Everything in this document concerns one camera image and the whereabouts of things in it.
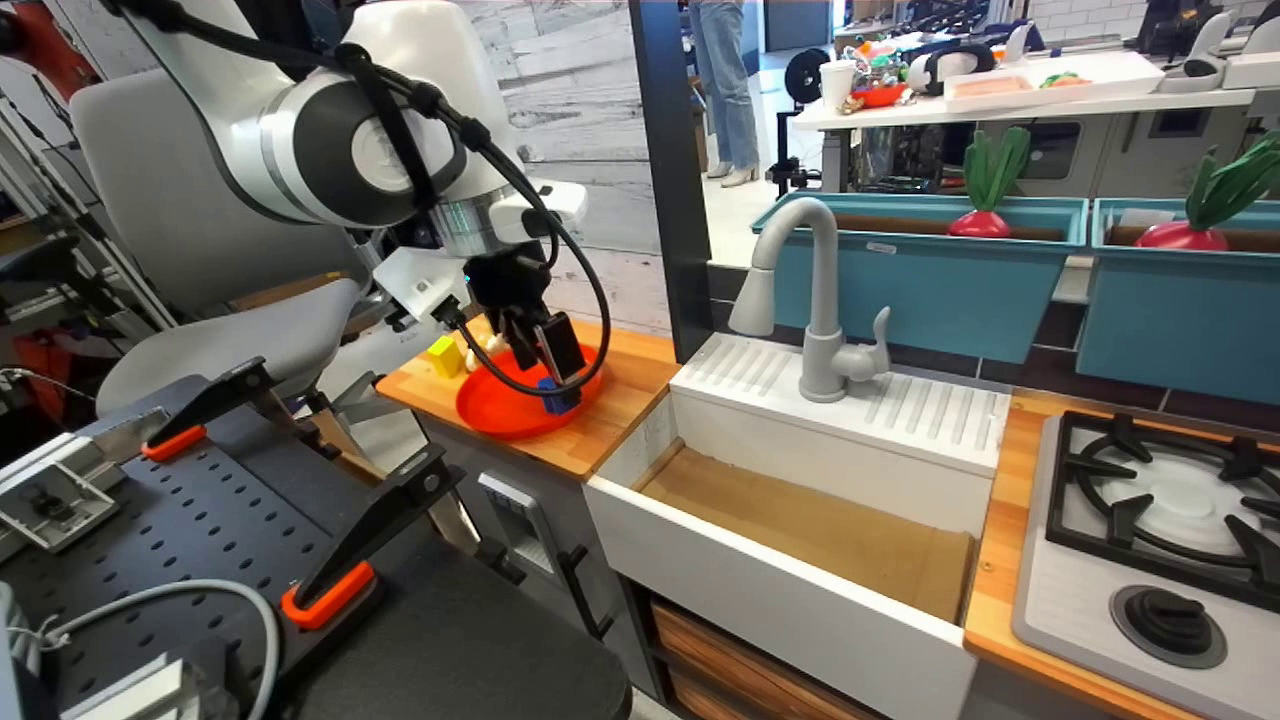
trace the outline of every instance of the faucet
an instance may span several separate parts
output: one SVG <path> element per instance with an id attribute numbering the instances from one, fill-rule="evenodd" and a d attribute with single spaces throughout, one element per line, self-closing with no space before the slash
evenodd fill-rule
<path id="1" fill-rule="evenodd" d="M 812 228 L 812 303 L 804 324 L 804 371 L 799 398 L 812 406 L 835 406 L 848 386 L 871 386 L 887 371 L 887 307 L 876 313 L 876 343 L 844 343 L 840 329 L 840 237 L 835 216 L 820 200 L 784 204 L 762 231 L 753 253 L 747 285 L 741 288 L 727 329 L 741 338 L 772 338 L 778 303 L 778 255 L 784 241 L 810 223 Z"/>

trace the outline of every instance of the gas burner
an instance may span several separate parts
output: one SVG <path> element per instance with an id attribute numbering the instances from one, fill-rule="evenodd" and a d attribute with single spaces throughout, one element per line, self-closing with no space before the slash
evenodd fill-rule
<path id="1" fill-rule="evenodd" d="M 1113 620 L 1139 653 L 1178 667 L 1215 667 L 1230 655 L 1230 636 L 1204 605 L 1163 589 L 1122 589 L 1113 596 Z"/>
<path id="2" fill-rule="evenodd" d="M 1047 542 L 1280 612 L 1280 459 L 1134 418 L 1063 418 Z"/>

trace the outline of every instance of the teal planter box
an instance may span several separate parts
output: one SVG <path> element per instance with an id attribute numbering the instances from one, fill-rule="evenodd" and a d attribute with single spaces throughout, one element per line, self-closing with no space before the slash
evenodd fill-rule
<path id="1" fill-rule="evenodd" d="M 1090 245 L 1085 200 L 1009 200 L 1000 216 L 1015 231 L 1051 241 L 960 241 L 947 223 L 963 198 L 907 194 L 797 194 L 823 200 L 835 219 L 911 219 L 938 231 L 840 228 L 840 324 L 870 338 L 887 303 L 887 340 L 907 347 L 1019 365 L 1072 253 Z M 778 321 L 804 329 L 812 285 L 812 237 L 797 231 L 778 270 Z"/>
<path id="2" fill-rule="evenodd" d="M 1107 245 L 1122 214 L 1180 214 L 1180 200 L 1097 200 L 1092 294 L 1077 371 L 1280 406 L 1280 249 L 1148 253 Z M 1225 231 L 1277 231 L 1280 204 Z"/>

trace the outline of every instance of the potted plant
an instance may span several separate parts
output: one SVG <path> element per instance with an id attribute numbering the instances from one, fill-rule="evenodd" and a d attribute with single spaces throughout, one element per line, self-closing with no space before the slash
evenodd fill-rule
<path id="1" fill-rule="evenodd" d="M 971 214 L 947 223 L 951 237 L 1000 241 L 1011 237 L 1004 216 L 998 214 L 1011 186 L 1023 176 L 1034 157 L 1034 131 L 1009 130 L 1000 142 L 976 131 L 963 149 L 963 198 Z"/>
<path id="2" fill-rule="evenodd" d="M 1191 198 L 1184 204 L 1184 219 L 1154 223 L 1137 249 L 1189 249 L 1189 253 L 1225 253 L 1230 241 L 1215 231 L 1225 219 L 1256 204 L 1280 181 L 1280 131 L 1256 142 L 1243 157 L 1215 170 L 1204 157 Z"/>

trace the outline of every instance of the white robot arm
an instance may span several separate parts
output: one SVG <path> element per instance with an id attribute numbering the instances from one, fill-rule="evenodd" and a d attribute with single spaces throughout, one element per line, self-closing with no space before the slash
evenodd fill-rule
<path id="1" fill-rule="evenodd" d="M 105 6 L 185 87 L 245 200 L 285 219 L 339 228 L 425 216 L 443 249 L 471 255 L 471 295 L 524 367 L 544 362 L 558 391 L 577 391 L 601 371 L 605 288 L 563 231 L 563 216 L 553 214 L 553 204 L 582 208 L 584 194 L 532 188 L 512 159 L 509 110 L 463 10 L 454 0 L 364 6 L 343 43 L 311 56 L 259 43 L 237 0 Z M 280 63 L 302 63 L 308 78 L 291 80 Z M 591 367 L 569 321 L 539 303 L 559 241 L 601 295 L 605 340 Z"/>

